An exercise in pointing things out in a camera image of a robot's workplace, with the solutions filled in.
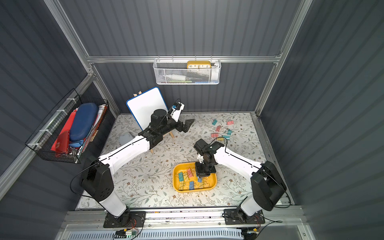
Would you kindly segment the yellow plastic storage tray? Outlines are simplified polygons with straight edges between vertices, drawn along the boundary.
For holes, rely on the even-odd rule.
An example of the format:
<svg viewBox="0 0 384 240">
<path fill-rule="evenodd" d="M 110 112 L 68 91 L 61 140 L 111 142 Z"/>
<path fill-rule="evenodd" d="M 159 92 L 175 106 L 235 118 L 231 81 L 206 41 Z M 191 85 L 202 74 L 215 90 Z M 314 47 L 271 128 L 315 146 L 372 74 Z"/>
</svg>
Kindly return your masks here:
<svg viewBox="0 0 384 240">
<path fill-rule="evenodd" d="M 188 168 L 191 168 L 195 170 L 195 176 L 193 178 L 188 178 L 186 170 Z M 178 186 L 179 186 L 179 180 L 178 180 L 178 173 L 183 172 L 184 173 L 184 180 L 185 181 L 194 181 L 196 183 L 196 189 L 193 191 L 179 191 Z M 182 163 L 178 164 L 174 167 L 173 169 L 173 187 L 174 189 L 179 192 L 179 193 L 191 193 L 191 192 L 199 192 L 199 191 L 209 191 L 215 188 L 217 185 L 217 176 L 216 174 L 211 174 L 209 177 L 200 177 L 204 178 L 206 181 L 205 188 L 199 189 L 197 186 L 197 174 L 196 174 L 196 169 L 195 169 L 195 163 Z"/>
</svg>

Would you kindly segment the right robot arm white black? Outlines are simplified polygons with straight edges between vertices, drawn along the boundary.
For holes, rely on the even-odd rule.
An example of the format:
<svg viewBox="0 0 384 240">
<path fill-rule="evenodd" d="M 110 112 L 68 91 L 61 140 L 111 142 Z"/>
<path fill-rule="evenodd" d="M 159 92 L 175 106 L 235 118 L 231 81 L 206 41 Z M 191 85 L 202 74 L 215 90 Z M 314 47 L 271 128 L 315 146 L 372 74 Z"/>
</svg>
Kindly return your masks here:
<svg viewBox="0 0 384 240">
<path fill-rule="evenodd" d="M 247 159 L 217 141 L 209 144 L 199 139 L 194 144 L 194 149 L 199 160 L 195 163 L 198 177 L 215 174 L 215 166 L 223 165 L 250 182 L 252 195 L 246 197 L 237 207 L 235 218 L 238 220 L 244 222 L 261 210 L 273 210 L 287 191 L 279 171 L 272 162 L 261 163 Z"/>
</svg>

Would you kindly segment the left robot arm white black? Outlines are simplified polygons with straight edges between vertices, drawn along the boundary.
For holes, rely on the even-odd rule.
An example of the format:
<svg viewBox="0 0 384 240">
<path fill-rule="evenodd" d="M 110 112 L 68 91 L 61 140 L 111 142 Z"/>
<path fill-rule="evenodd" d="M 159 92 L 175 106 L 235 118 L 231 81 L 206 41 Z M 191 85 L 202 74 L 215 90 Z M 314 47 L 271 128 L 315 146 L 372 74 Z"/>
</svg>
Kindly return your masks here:
<svg viewBox="0 0 384 240">
<path fill-rule="evenodd" d="M 113 175 L 137 156 L 146 153 L 163 141 L 164 135 L 177 130 L 188 132 L 195 119 L 179 120 L 182 109 L 155 110 L 148 127 L 130 142 L 118 149 L 91 161 L 80 175 L 80 186 L 98 202 L 112 217 L 120 218 L 129 213 L 129 208 L 114 190 Z"/>
</svg>

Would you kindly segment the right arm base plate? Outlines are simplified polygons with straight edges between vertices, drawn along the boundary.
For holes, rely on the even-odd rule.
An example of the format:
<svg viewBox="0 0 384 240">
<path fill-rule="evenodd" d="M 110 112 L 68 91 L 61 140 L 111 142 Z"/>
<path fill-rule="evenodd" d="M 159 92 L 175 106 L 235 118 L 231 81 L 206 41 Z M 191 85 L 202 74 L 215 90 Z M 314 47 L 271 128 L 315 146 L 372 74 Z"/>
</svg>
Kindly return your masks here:
<svg viewBox="0 0 384 240">
<path fill-rule="evenodd" d="M 262 213 L 262 211 L 258 211 L 252 216 L 248 216 L 241 209 L 224 209 L 222 217 L 225 219 L 226 225 L 261 225 L 266 222 Z"/>
</svg>

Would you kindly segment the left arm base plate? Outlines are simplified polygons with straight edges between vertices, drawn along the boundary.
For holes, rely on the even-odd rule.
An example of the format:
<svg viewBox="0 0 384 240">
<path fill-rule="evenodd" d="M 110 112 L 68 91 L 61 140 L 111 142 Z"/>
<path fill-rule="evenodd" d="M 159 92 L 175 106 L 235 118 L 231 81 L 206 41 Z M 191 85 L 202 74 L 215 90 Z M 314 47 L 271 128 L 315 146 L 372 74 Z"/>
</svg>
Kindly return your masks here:
<svg viewBox="0 0 384 240">
<path fill-rule="evenodd" d="M 120 217 L 107 212 L 103 228 L 141 228 L 144 226 L 145 218 L 145 211 L 125 211 Z"/>
</svg>

